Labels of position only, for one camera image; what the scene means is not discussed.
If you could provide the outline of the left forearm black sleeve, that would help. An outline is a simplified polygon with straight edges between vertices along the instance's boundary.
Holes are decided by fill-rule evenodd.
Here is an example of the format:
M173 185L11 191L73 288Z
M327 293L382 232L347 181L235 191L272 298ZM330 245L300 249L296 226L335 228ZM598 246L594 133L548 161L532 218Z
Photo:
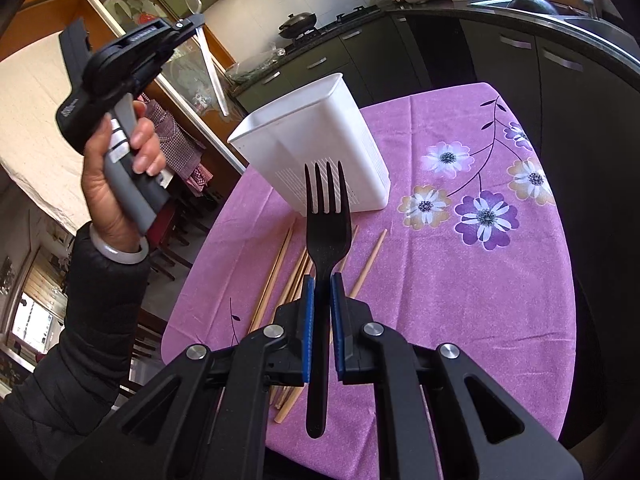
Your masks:
M25 479L51 479L111 411L128 376L150 262L107 258L85 224L77 233L58 343L1 403L1 456Z

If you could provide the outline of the person's left hand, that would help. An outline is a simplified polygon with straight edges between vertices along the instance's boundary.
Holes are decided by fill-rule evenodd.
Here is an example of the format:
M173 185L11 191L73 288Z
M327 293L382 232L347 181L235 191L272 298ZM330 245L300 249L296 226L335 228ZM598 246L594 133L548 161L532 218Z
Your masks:
M134 171L155 177L165 168L166 159L160 150L154 124L145 117L145 109L144 103L134 101L134 112L138 118L130 138L131 146L137 152ZM111 116L106 114L85 145L81 188L96 234L114 249L133 254L140 248L141 235L120 208L103 172L104 155L110 147L111 136Z

